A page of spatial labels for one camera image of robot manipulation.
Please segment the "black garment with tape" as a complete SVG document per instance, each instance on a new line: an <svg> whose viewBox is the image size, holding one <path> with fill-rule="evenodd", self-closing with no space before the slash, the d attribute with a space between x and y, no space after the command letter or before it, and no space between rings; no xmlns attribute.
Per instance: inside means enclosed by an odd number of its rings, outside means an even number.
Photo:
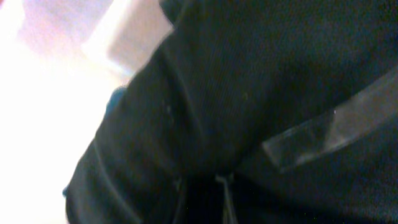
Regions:
<svg viewBox="0 0 398 224"><path fill-rule="evenodd" d="M396 223L397 2L161 1L70 223Z"/></svg>

